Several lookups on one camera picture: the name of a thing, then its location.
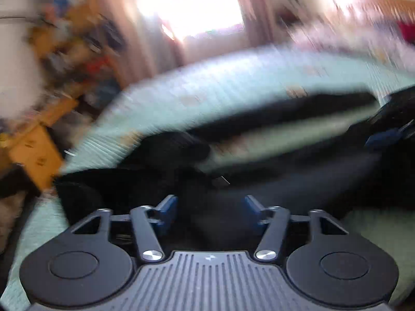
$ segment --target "curtain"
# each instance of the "curtain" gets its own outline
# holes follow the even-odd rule
[[[143,15],[141,0],[100,0],[101,13],[117,25],[126,45],[117,57],[126,84],[178,66],[172,40],[162,31],[156,13]]]
[[[127,83],[177,66],[273,42],[269,0],[102,0],[127,45]]]
[[[273,42],[277,29],[270,0],[238,0],[250,43],[256,47]]]

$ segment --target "pink curtain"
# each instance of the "pink curtain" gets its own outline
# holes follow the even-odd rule
[[[127,84],[175,68],[178,63],[170,39],[161,30],[157,15],[144,18],[138,0],[100,0],[101,12],[113,20],[126,47],[117,57]]]
[[[180,1],[185,0],[163,0],[167,5],[170,2]],[[215,0],[197,2],[202,2],[201,8],[204,9],[210,8]],[[239,19],[244,23],[243,30],[227,34],[208,31],[204,36],[202,34],[202,36],[176,38],[174,29],[169,27],[168,20],[162,21],[157,14],[159,10],[155,10],[157,7],[155,0],[101,0],[103,14],[117,24],[126,41],[126,48],[117,59],[127,84],[208,57],[272,42],[275,39],[275,27],[273,27],[275,23],[269,0],[238,0],[237,2],[235,0],[236,13],[239,12],[238,3],[242,14],[242,19],[240,16]],[[224,12],[221,8],[220,6],[219,11],[215,11],[213,15]],[[183,7],[173,9],[173,14],[177,16],[176,11],[183,11],[179,18],[182,17],[183,22],[195,30],[193,26],[198,26],[198,22],[203,23],[208,18],[196,22],[192,17],[186,19],[187,15],[196,12],[194,9],[189,8],[189,3],[186,3]]]
[[[256,47],[275,40],[275,21],[270,0],[238,0],[250,43]]]

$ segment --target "dark fabric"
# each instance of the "dark fabric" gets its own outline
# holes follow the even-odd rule
[[[314,94],[301,98],[277,100],[267,105],[242,111],[200,125],[187,132],[209,143],[227,140],[253,129],[328,116],[371,104],[375,97],[369,92],[349,94]]]
[[[0,174],[0,198],[16,194],[21,190],[26,191],[23,210],[20,217],[16,219],[5,251],[0,254],[0,294],[3,294],[6,289],[20,234],[35,207],[36,198],[40,194],[21,165],[13,165],[5,173]]]
[[[339,109],[338,105],[315,109],[308,104],[309,100],[298,99],[280,103],[285,106],[278,108],[248,111],[188,133],[197,134],[197,139],[220,141],[264,123]],[[127,214],[134,207],[155,206],[168,194],[175,194],[179,197],[178,218],[172,234],[162,244],[171,249],[181,244],[184,234],[196,235],[188,245],[193,249],[252,249],[258,238],[244,219],[246,195],[254,195],[265,207],[283,206],[293,214],[324,209],[338,218],[358,205],[415,209],[411,185],[415,183],[414,141],[400,141],[383,150],[365,147],[373,133],[402,127],[414,119],[414,101],[412,87],[391,95],[391,101],[373,118],[351,126],[338,137],[273,158],[224,167],[210,174],[189,167],[187,158],[173,162],[179,165],[177,169],[165,167],[169,152],[173,151],[173,159],[180,156],[176,153],[182,146],[177,144],[182,133],[162,133],[146,138],[149,144],[141,152],[140,147],[136,150],[142,158],[123,164],[124,168],[87,170],[57,179],[58,194],[69,221],[73,222],[94,208],[102,208],[99,205],[113,209],[115,214]],[[165,150],[157,155],[158,147],[163,146]],[[215,178],[221,176],[229,182],[225,187],[215,185]],[[78,194],[67,191],[68,183],[69,187],[78,183]]]
[[[210,153],[207,142],[186,132],[163,132],[144,138],[118,167],[147,165],[152,169],[176,169],[203,161]]]

